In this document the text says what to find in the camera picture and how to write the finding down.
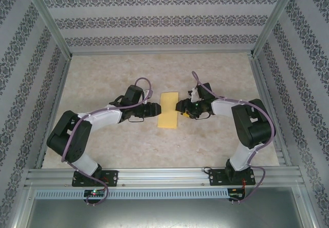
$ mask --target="marble floor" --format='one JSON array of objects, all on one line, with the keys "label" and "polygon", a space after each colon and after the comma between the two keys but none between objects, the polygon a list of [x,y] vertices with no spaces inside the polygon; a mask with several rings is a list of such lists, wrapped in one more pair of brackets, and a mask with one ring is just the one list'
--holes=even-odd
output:
[{"label": "marble floor", "polygon": [[[162,92],[179,92],[179,100],[185,99],[196,84],[191,71],[221,96],[259,97],[246,53],[74,56],[56,122],[67,110],[80,113],[106,106],[141,76],[152,83],[151,102],[159,102]],[[139,86],[148,87],[143,81]],[[214,167],[225,166],[238,142],[232,118],[196,121],[179,115],[177,129],[158,128],[157,117],[102,128],[90,135],[86,152],[103,168]],[[252,164],[279,165],[273,144]],[[47,150],[43,168],[67,167]]]}]

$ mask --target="mounting plate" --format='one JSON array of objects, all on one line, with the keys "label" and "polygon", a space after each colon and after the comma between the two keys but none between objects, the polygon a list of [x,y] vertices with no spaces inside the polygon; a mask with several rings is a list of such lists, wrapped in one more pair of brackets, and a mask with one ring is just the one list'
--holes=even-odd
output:
[{"label": "mounting plate", "polygon": [[255,185],[255,177],[252,169],[246,169],[239,172],[232,182],[229,181],[225,174],[225,169],[209,169],[208,171],[209,181],[211,186],[230,186],[230,185],[243,185],[243,180],[245,180],[245,185]]},{"label": "mounting plate", "polygon": [[[118,182],[118,171],[117,170],[102,170],[101,181],[107,184],[108,187],[116,187]],[[81,175],[79,172],[75,171],[72,179],[73,187],[103,187],[99,182]]]}]

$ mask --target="patterned wallpaper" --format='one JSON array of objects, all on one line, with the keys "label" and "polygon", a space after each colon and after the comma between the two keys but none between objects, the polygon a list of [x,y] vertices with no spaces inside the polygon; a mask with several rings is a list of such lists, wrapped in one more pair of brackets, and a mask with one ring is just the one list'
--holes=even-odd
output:
[{"label": "patterned wallpaper", "polygon": [[44,0],[70,50],[251,50],[278,0]]},{"label": "patterned wallpaper", "polygon": [[0,0],[0,227],[34,168],[66,59],[31,0]]},{"label": "patterned wallpaper", "polygon": [[327,0],[290,0],[258,56],[290,158],[329,227]]}]

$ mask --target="purple cable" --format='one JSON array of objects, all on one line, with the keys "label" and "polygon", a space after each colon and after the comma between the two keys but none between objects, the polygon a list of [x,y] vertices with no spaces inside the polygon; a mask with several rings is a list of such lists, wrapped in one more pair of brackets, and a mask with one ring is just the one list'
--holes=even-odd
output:
[{"label": "purple cable", "polygon": [[[96,114],[96,113],[102,112],[102,111],[112,111],[112,110],[130,109],[130,108],[133,108],[133,107],[136,107],[136,106],[142,104],[143,102],[145,102],[146,100],[148,100],[149,98],[152,97],[152,93],[153,93],[153,91],[152,91],[152,85],[151,85],[151,82],[150,82],[147,78],[145,78],[145,77],[140,77],[140,78],[138,78],[138,79],[136,80],[135,85],[137,84],[137,82],[138,82],[139,80],[146,80],[146,81],[148,82],[148,84],[149,84],[149,93],[146,95],[146,97],[145,97],[141,102],[139,102],[139,103],[137,103],[137,104],[134,104],[134,105],[132,105],[132,106],[101,108],[101,109],[99,109],[99,110],[92,111],[92,112],[88,113],[87,115],[85,115],[85,116],[83,116],[83,117],[80,118],[80,120],[79,120],[79,121],[77,122],[77,124],[74,126],[74,128],[73,128],[73,130],[72,130],[72,132],[71,132],[71,135],[70,135],[70,137],[69,137],[69,139],[68,139],[68,141],[67,141],[67,143],[66,143],[66,146],[65,146],[65,149],[64,149],[64,152],[63,152],[63,155],[62,155],[62,162],[65,161],[65,158],[66,158],[67,152],[68,152],[68,150],[69,150],[69,147],[70,147],[70,144],[71,144],[72,138],[73,138],[73,136],[74,136],[76,130],[78,129],[78,126],[80,125],[80,123],[81,123],[84,119],[86,119],[87,117],[89,117],[89,116],[91,116],[91,115],[94,115],[94,114]],[[93,178],[92,176],[89,176],[87,173],[83,172],[82,170],[79,170],[77,167],[75,167],[75,166],[74,166],[73,164],[71,164],[70,162],[67,162],[67,163],[68,163],[73,169],[77,170],[80,174],[83,174],[84,176],[86,176],[86,177],[88,177],[88,178],[90,178],[90,179],[92,179],[92,180],[94,180],[94,181],[97,181],[97,182],[99,182],[99,183],[101,183],[101,184],[104,185],[105,190],[106,190],[106,195],[105,195],[104,198],[101,199],[99,202],[97,202],[97,203],[95,203],[95,204],[92,204],[92,205],[93,205],[93,206],[96,206],[96,205],[98,205],[98,204],[101,204],[101,203],[107,198],[107,196],[108,196],[108,186],[106,185],[106,183],[104,183],[103,181],[101,181],[101,180],[99,180],[99,179]],[[88,198],[89,198],[89,196],[87,197],[86,202],[87,202],[87,205],[90,205],[90,203],[88,202]]]},{"label": "purple cable", "polygon": [[220,100],[228,101],[228,102],[232,102],[232,103],[246,104],[246,105],[248,105],[248,106],[251,106],[251,107],[257,109],[260,113],[262,113],[262,114],[265,116],[265,118],[268,120],[268,123],[269,123],[269,125],[270,125],[270,127],[271,127],[271,137],[269,138],[269,140],[268,140],[264,145],[258,147],[258,148],[257,148],[257,149],[251,154],[250,158],[249,158],[248,161],[247,161],[247,164],[248,164],[251,168],[254,168],[254,169],[261,169],[261,170],[263,171],[263,176],[262,176],[262,178],[260,179],[260,181],[258,182],[258,184],[256,185],[256,187],[253,189],[253,191],[252,191],[252,192],[251,192],[251,193],[250,193],[245,199],[239,201],[239,203],[244,202],[245,200],[247,200],[250,196],[252,196],[252,195],[256,192],[256,190],[259,188],[259,186],[262,184],[262,182],[263,182],[263,180],[264,180],[264,178],[265,178],[265,174],[266,174],[265,169],[264,169],[263,167],[261,167],[261,166],[252,166],[252,165],[250,164],[250,162],[251,162],[252,158],[257,154],[257,152],[258,152],[260,149],[262,149],[262,148],[268,146],[268,145],[272,142],[272,140],[273,140],[273,138],[274,138],[274,134],[275,134],[275,129],[274,129],[273,121],[272,121],[272,119],[269,117],[269,115],[267,115],[267,113],[266,113],[264,110],[262,110],[260,107],[256,106],[255,104],[253,104],[253,103],[249,103],[249,102],[247,102],[247,101],[243,101],[243,100],[236,100],[236,99],[230,99],[230,98],[225,98],[225,97],[218,96],[218,95],[216,95],[215,93],[213,93],[211,90],[209,90],[205,85],[203,85],[203,84],[200,82],[199,77],[198,77],[198,75],[196,74],[195,71],[192,71],[192,75],[193,75],[194,79],[197,81],[197,83],[198,83],[200,86],[202,86],[205,90],[207,90],[210,94],[212,94],[214,97],[216,97],[216,98],[218,98],[218,99],[220,99]]}]

